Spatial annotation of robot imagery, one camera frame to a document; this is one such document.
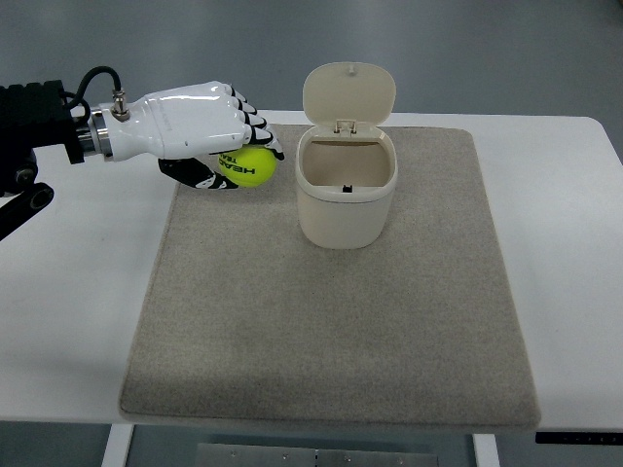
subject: gray floor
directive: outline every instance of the gray floor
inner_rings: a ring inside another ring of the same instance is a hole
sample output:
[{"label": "gray floor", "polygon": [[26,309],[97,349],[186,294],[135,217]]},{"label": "gray floor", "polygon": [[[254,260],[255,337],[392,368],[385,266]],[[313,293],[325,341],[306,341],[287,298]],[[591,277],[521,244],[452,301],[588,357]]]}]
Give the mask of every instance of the gray floor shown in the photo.
[{"label": "gray floor", "polygon": [[[108,64],[120,72],[130,100],[219,80],[233,83],[259,108],[300,110],[303,82],[316,66],[369,61],[393,75],[396,112],[588,116],[604,125],[619,157],[621,51],[618,0],[33,0],[0,5],[2,86],[61,79],[74,90],[88,69]],[[88,101],[108,101],[110,85],[97,78]],[[58,430],[66,440],[84,434],[58,425],[0,427],[3,455],[5,446],[15,447],[13,453],[25,449],[18,464],[2,465],[41,465],[30,442],[51,439],[46,437]],[[95,458],[105,439],[93,439],[99,443],[92,447]],[[622,463],[620,457],[618,463],[600,457],[604,449],[551,450],[535,446],[530,437],[501,440],[505,462],[533,453],[522,457],[525,466],[555,465],[548,456],[567,457],[566,465]],[[63,465],[79,458],[72,446],[77,445],[68,441],[55,451],[64,456]],[[621,448],[611,451],[620,455]],[[593,460],[577,463],[582,456]]]}]

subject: tennis ball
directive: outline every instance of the tennis ball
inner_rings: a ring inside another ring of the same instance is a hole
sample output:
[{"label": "tennis ball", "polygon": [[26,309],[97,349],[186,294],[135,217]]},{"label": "tennis ball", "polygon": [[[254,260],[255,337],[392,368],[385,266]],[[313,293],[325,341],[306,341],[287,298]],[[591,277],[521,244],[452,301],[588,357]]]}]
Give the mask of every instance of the tennis ball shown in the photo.
[{"label": "tennis ball", "polygon": [[276,157],[264,147],[245,146],[219,155],[223,175],[241,187],[257,187],[268,181],[276,169]]}]

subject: robot finger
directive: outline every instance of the robot finger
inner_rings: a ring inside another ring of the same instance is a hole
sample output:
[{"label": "robot finger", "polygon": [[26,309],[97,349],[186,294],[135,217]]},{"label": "robot finger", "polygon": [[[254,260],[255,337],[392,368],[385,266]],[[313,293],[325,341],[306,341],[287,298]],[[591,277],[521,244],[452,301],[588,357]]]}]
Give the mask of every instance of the robot finger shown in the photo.
[{"label": "robot finger", "polygon": [[246,97],[244,97],[242,94],[240,94],[238,91],[236,91],[234,88],[232,88],[230,86],[230,90],[232,90],[232,93],[230,94],[231,96],[237,98],[238,100],[242,101],[242,102],[246,102]]},{"label": "robot finger", "polygon": [[158,160],[160,171],[184,185],[209,190],[231,190],[238,187],[229,178],[214,172],[196,159]]},{"label": "robot finger", "polygon": [[232,103],[238,110],[241,110],[242,112],[246,112],[247,114],[257,115],[257,109],[253,107],[251,104],[249,104],[248,102],[242,102],[237,97],[232,97],[231,99],[232,99]]},{"label": "robot finger", "polygon": [[268,122],[258,115],[247,114],[246,112],[240,112],[238,115],[240,121],[246,125],[255,126],[256,128],[266,129]]},{"label": "robot finger", "polygon": [[270,149],[279,161],[283,161],[284,159],[283,148],[281,148],[275,135],[270,131],[255,126],[246,126],[243,141],[244,144],[264,146]]}]

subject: open lid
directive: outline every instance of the open lid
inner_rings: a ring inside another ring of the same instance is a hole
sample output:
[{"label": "open lid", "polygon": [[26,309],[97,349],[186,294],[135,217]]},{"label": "open lid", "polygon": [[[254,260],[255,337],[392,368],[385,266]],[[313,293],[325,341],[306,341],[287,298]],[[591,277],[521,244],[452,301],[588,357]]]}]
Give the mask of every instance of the open lid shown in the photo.
[{"label": "open lid", "polygon": [[391,75],[370,63],[328,63],[313,70],[303,85],[303,109],[317,126],[353,120],[376,126],[393,108]]}]

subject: robotic hand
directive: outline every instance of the robotic hand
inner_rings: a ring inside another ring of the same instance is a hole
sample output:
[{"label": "robotic hand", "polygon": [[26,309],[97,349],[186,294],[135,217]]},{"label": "robotic hand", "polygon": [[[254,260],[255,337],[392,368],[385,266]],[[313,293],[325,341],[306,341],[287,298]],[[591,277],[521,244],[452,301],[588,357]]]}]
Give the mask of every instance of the robotic hand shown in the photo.
[{"label": "robotic hand", "polygon": [[80,132],[86,155],[118,162],[153,154],[164,174],[195,188],[238,187],[197,156],[260,145],[283,160],[267,121],[231,86],[216,81],[154,92],[127,106],[101,104]]},{"label": "robotic hand", "polygon": [[[113,78],[113,103],[91,109],[85,91],[101,73]],[[74,118],[71,110],[79,105],[84,115]],[[150,153],[159,159],[162,173],[194,188],[216,190],[238,185],[196,157],[257,145],[283,160],[266,120],[231,86],[216,81],[154,92],[131,104],[126,104],[119,75],[107,66],[89,71],[76,93],[67,92],[59,80],[0,87],[0,197],[18,195],[0,207],[0,239],[52,201],[54,190],[35,183],[34,148],[53,144],[64,144],[71,163],[92,154],[125,161]]]}]

